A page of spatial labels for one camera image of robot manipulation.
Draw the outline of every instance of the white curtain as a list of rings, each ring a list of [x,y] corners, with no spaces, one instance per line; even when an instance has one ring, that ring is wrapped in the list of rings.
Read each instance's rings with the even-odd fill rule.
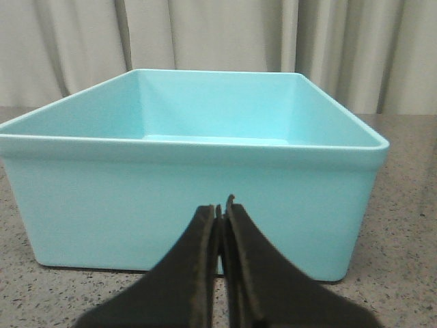
[[[301,72],[356,113],[437,114],[435,0],[0,0],[0,106],[133,68]]]

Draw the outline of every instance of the granite countertop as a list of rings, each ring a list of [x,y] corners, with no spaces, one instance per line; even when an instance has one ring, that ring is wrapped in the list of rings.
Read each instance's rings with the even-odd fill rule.
[[[23,112],[0,108],[0,122]],[[348,274],[326,287],[373,311],[385,327],[437,327],[437,116],[360,116],[389,139],[391,150]],[[0,327],[70,327],[141,276],[40,266],[0,162]],[[213,321],[228,327],[222,278]]]

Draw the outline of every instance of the plastic bin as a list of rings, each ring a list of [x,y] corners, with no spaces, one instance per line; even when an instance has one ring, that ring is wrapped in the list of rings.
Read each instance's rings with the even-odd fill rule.
[[[388,147],[294,73],[133,70],[0,125],[36,260],[66,267],[150,269],[234,193],[305,273],[341,279]]]

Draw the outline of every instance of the curtain fold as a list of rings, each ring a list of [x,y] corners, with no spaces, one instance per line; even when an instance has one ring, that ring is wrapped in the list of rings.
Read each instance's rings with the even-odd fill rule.
[[[356,113],[437,113],[434,0],[0,0],[0,105],[133,68],[301,72]]]

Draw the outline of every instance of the speckled countertop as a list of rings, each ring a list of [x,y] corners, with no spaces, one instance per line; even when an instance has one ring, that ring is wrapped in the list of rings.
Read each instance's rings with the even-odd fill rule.
[[[24,111],[0,107],[0,122]],[[374,311],[385,327],[437,327],[437,117],[361,117],[390,140],[391,150],[350,270],[326,287]],[[0,328],[70,327],[86,309],[140,277],[36,263],[0,167]],[[220,278],[214,297],[214,327],[228,327]]]

